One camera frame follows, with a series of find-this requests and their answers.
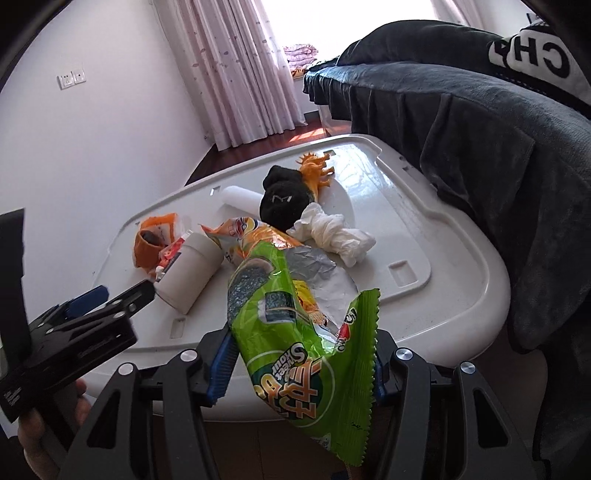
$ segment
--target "bed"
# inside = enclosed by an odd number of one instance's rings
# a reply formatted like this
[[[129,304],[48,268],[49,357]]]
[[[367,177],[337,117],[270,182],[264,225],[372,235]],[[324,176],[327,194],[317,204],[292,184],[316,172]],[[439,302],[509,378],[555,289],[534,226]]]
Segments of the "bed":
[[[304,92],[399,151],[496,246],[512,346],[541,348],[548,362],[534,456],[564,472],[591,432],[581,393],[591,388],[591,122],[552,92],[484,71],[475,45],[497,35],[440,24],[452,32],[442,37],[438,24],[381,27],[308,72]]]

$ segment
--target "orange snack wrapper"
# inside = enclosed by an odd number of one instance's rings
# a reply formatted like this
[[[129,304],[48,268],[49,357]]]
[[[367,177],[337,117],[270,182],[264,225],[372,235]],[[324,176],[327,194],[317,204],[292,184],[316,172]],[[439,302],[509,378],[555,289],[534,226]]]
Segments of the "orange snack wrapper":
[[[204,225],[201,228],[220,246],[228,261],[236,266],[261,241],[269,242],[279,250],[301,245],[295,238],[251,217],[230,218],[216,229]]]

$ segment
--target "sunlight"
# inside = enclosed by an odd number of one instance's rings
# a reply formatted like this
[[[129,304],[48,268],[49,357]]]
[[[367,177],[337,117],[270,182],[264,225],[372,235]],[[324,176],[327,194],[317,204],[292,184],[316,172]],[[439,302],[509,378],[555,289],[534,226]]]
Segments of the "sunlight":
[[[313,14],[304,6],[280,0],[262,0],[282,46],[311,43],[320,59],[340,55],[347,46],[380,25],[396,20],[435,19],[430,0],[316,0]]]
[[[299,142],[299,141],[303,141],[306,140],[306,138],[308,140],[306,141],[311,141],[313,140],[311,137],[318,137],[318,136],[324,136],[324,128],[317,128],[316,130],[312,130],[311,132],[306,132],[305,134],[301,134],[301,135],[296,135],[295,137],[292,137],[290,140],[288,140],[288,143],[295,143],[295,142]]]

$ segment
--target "dark red floor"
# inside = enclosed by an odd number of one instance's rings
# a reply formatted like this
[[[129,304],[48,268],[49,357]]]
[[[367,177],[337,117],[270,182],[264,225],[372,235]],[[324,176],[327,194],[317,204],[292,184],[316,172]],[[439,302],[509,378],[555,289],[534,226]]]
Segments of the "dark red floor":
[[[210,150],[201,163],[197,166],[187,185],[200,180],[212,173],[233,167],[246,160],[260,157],[282,148],[293,147],[312,140],[325,138],[326,132],[322,128],[319,118],[308,120],[306,127],[297,127],[294,130],[286,130],[282,134],[270,135],[269,137],[257,140],[255,142],[240,145],[235,148],[217,151],[216,148]]]

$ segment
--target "electrical socket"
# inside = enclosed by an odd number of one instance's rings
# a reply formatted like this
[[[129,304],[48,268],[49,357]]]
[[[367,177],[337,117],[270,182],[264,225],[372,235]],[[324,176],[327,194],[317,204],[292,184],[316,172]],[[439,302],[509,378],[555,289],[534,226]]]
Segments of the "electrical socket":
[[[57,81],[60,82],[60,88],[66,89],[74,85],[74,76],[72,72],[65,73],[57,76]]]
[[[84,70],[82,69],[72,70],[72,75],[74,76],[75,84],[83,83],[86,81],[86,75],[84,74]]]

